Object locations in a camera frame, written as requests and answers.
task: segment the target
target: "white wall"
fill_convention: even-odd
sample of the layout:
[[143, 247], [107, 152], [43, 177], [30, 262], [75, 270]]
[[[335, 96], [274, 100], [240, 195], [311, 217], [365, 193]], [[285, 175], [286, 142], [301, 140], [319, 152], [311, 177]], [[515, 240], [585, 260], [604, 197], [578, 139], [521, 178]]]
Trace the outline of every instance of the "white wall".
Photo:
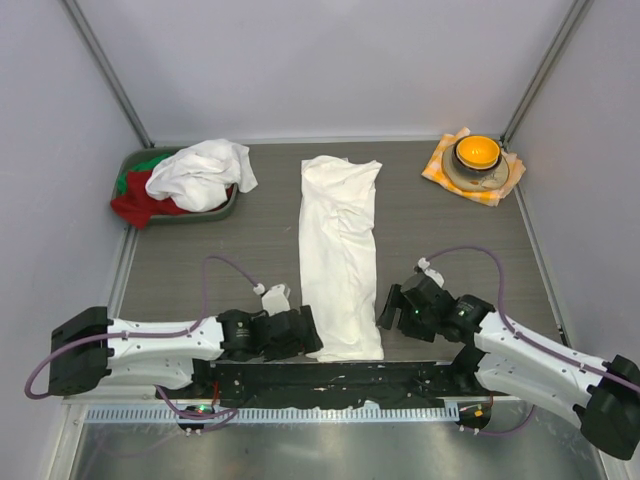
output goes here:
[[[640, 2], [595, 2], [513, 143], [577, 348], [640, 363]], [[635, 460], [640, 478], [640, 460]]]
[[[51, 330], [102, 300], [139, 148], [58, 2], [0, 2], [0, 478], [37, 478], [59, 399], [27, 400]], [[37, 387], [46, 390], [47, 374]]]
[[82, 0], [151, 137], [501, 133], [570, 0]]

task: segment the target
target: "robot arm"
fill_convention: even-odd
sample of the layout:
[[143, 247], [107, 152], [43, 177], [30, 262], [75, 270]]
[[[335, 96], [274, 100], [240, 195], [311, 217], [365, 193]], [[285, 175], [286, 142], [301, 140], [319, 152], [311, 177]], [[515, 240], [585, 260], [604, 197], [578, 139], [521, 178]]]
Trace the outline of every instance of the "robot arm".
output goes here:
[[[378, 320], [389, 329], [400, 310], [398, 328], [405, 335], [426, 341], [442, 335], [465, 345], [447, 378], [426, 379], [432, 393], [445, 393], [452, 382], [476, 381], [489, 391], [514, 395], [555, 413], [614, 457], [631, 458], [640, 441], [640, 398], [610, 376], [640, 386], [640, 371], [633, 362], [618, 355], [608, 363], [560, 345], [509, 317], [503, 319], [479, 298], [453, 298], [442, 285], [437, 272], [419, 263], [413, 277], [392, 286]], [[606, 371], [605, 377], [594, 371]]]
[[91, 307], [53, 331], [52, 352], [95, 335], [109, 338], [57, 356], [50, 366], [48, 393], [76, 395], [98, 385], [159, 385], [175, 390], [192, 382], [194, 360], [264, 357], [269, 361], [315, 352], [322, 341], [311, 309], [291, 310], [288, 293], [285, 285], [276, 285], [262, 296], [260, 312], [229, 310], [201, 320], [196, 329], [193, 321], [109, 319], [105, 307]]

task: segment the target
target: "green cloth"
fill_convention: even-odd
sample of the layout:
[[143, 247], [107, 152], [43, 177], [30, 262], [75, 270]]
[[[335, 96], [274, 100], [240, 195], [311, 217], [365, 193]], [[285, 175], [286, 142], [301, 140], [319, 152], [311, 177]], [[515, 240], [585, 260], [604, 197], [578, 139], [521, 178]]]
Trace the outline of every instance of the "green cloth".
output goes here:
[[118, 180], [116, 181], [116, 185], [118, 186], [118, 195], [124, 195], [125, 193], [127, 193], [127, 173], [145, 172], [147, 170], [153, 170], [154, 168], [156, 168], [156, 165], [159, 164], [162, 160], [164, 160], [165, 158], [169, 158], [171, 156], [173, 155], [169, 153], [165, 153], [163, 155], [160, 155], [159, 157], [152, 158], [151, 160], [148, 160], [146, 162], [139, 163], [138, 165], [135, 165], [134, 167], [124, 172], [122, 175], [118, 177]]

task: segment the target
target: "folded white shirt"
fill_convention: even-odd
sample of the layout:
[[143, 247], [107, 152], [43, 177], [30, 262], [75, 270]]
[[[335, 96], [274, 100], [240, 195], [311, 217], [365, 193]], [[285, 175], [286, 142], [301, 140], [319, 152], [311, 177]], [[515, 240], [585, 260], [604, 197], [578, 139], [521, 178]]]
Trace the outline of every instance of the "folded white shirt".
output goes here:
[[300, 283], [321, 362], [382, 360], [376, 327], [374, 181], [382, 165], [322, 155], [302, 162]]

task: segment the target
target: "orange bowl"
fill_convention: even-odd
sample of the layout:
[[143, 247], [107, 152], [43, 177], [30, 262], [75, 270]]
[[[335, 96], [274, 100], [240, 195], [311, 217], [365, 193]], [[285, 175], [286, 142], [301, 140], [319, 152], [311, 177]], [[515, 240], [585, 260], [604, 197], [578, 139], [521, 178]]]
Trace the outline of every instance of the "orange bowl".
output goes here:
[[470, 135], [458, 141], [455, 154], [466, 167], [488, 170], [500, 159], [500, 145], [489, 137]]

